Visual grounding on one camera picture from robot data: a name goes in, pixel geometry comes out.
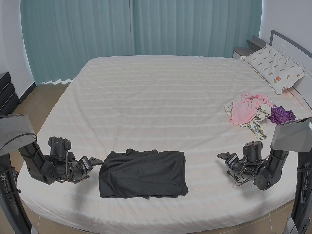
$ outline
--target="white patterned clothing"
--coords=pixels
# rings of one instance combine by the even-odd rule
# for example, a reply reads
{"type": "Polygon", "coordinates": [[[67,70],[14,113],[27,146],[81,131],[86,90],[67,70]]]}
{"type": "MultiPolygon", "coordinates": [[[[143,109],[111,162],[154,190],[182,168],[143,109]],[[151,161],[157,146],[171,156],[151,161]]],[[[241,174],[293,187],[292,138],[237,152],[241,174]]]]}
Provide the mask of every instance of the white patterned clothing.
{"type": "MultiPolygon", "coordinates": [[[[225,111],[231,118],[232,118],[232,109],[233,109],[233,102],[231,102],[231,105],[225,106],[225,111]]],[[[263,130],[259,122],[270,116],[271,116],[271,107],[268,106],[267,104],[262,104],[258,108],[257,115],[255,116],[255,118],[253,118],[250,122],[244,125],[239,124],[239,126],[248,127],[254,132],[255,136],[258,139],[265,139],[267,137],[267,134],[263,130]]]]}

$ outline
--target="purple clothing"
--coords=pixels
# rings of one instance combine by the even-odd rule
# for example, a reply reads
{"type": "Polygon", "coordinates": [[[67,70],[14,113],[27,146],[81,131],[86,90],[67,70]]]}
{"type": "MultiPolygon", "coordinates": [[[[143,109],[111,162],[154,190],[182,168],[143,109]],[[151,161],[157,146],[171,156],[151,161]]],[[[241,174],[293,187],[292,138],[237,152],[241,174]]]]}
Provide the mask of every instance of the purple clothing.
{"type": "Polygon", "coordinates": [[[292,110],[286,111],[282,106],[277,107],[274,105],[274,107],[271,108],[271,114],[269,120],[275,124],[281,124],[296,119],[292,110]]]}

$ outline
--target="white pillow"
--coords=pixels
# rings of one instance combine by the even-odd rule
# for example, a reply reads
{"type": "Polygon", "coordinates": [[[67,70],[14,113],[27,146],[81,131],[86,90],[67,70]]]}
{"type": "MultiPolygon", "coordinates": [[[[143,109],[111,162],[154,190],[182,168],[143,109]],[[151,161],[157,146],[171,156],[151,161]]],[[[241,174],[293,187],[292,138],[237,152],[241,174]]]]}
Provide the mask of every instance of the white pillow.
{"type": "Polygon", "coordinates": [[[279,95],[305,75],[298,64],[284,57],[270,45],[241,59],[254,68],[279,95]]]}

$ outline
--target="curtain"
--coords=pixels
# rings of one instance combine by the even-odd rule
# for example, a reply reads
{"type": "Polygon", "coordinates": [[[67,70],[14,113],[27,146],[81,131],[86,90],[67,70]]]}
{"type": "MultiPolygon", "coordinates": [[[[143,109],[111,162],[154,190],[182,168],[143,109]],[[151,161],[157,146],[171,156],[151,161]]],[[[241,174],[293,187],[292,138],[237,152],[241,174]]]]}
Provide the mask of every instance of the curtain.
{"type": "Polygon", "coordinates": [[[74,79],[95,57],[132,55],[129,0],[21,0],[35,83],[74,79]]]}
{"type": "Polygon", "coordinates": [[[232,57],[259,35],[262,0],[133,0],[135,53],[232,57]]]}
{"type": "Polygon", "coordinates": [[[36,84],[73,79],[95,57],[232,57],[259,35],[262,0],[21,0],[36,84]]]}

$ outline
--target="white label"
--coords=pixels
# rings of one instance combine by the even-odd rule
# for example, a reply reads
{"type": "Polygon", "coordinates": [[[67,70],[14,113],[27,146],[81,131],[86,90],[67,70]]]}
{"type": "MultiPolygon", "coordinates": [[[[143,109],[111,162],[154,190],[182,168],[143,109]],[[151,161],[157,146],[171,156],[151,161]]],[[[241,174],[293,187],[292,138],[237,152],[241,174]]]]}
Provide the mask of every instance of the white label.
{"type": "Polygon", "coordinates": [[[236,158],[237,158],[237,155],[235,154],[235,155],[233,156],[233,158],[230,159],[229,165],[230,165],[236,158]]]}
{"type": "Polygon", "coordinates": [[[87,167],[87,169],[89,169],[89,168],[90,168],[90,166],[88,166],[88,163],[85,161],[85,159],[84,159],[84,158],[82,158],[82,161],[83,161],[84,165],[87,167]]]}

